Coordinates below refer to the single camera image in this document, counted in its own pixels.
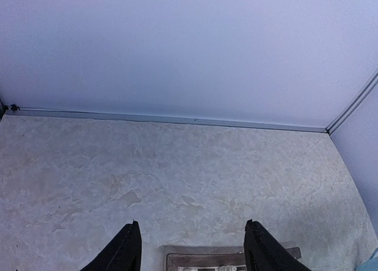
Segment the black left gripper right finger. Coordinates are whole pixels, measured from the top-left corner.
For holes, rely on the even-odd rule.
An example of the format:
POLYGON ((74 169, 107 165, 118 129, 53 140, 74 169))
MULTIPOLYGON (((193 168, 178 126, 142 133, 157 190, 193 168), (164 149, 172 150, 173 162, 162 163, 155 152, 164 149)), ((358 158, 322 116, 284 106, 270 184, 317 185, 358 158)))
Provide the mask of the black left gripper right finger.
POLYGON ((247 270, 306 270, 258 221, 246 223, 244 251, 247 270))

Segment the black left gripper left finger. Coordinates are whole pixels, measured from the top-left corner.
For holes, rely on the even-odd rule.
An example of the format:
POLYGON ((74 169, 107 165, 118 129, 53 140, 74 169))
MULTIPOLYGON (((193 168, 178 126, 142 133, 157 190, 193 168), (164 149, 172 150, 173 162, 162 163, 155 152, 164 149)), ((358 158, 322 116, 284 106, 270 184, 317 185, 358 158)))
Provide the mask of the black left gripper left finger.
POLYGON ((81 271, 141 269, 142 238, 139 223, 133 221, 117 233, 104 249, 81 271))

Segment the wooden chessboard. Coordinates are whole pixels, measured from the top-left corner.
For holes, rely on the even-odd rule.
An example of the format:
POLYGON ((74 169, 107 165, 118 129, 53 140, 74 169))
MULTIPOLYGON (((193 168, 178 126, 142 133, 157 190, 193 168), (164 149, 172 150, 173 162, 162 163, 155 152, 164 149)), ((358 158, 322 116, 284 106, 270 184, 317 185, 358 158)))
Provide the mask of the wooden chessboard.
POLYGON ((163 246, 164 270, 285 270, 243 246, 163 246))

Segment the light blue mug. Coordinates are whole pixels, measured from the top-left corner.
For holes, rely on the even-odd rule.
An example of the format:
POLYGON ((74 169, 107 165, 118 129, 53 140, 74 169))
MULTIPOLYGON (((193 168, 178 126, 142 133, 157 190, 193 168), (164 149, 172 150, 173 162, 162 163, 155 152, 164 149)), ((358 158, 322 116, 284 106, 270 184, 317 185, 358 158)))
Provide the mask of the light blue mug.
POLYGON ((356 271, 378 271, 378 257, 376 254, 370 256, 369 260, 356 268, 356 271))

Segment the back aluminium rail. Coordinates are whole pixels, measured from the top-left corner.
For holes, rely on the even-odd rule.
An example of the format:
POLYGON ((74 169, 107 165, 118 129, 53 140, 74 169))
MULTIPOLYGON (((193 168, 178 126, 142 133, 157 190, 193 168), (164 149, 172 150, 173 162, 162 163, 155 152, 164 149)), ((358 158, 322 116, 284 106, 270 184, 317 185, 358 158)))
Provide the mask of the back aluminium rail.
POLYGON ((72 119, 94 119, 94 120, 124 120, 128 122, 154 122, 154 123, 172 123, 182 125, 200 125, 200 126, 223 126, 231 128, 252 128, 266 130, 287 130, 293 132, 312 132, 327 133, 325 128, 295 125, 279 125, 271 123, 242 122, 232 120, 215 120, 200 119, 189 117, 163 117, 148 115, 127 115, 117 113, 92 113, 92 112, 73 112, 63 110, 32 109, 19 107, 15 104, 3 106, 5 115, 15 116, 38 116, 38 117, 59 117, 72 119))

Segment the right aluminium post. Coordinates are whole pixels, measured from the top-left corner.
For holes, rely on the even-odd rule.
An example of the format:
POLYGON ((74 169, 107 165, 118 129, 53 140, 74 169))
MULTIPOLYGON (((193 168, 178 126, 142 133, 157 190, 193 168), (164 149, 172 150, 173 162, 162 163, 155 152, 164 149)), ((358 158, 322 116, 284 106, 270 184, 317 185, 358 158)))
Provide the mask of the right aluminium post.
POLYGON ((340 112, 339 115, 326 127, 328 135, 332 135, 364 102, 366 97, 377 86, 377 70, 369 77, 363 87, 352 98, 351 102, 340 112))

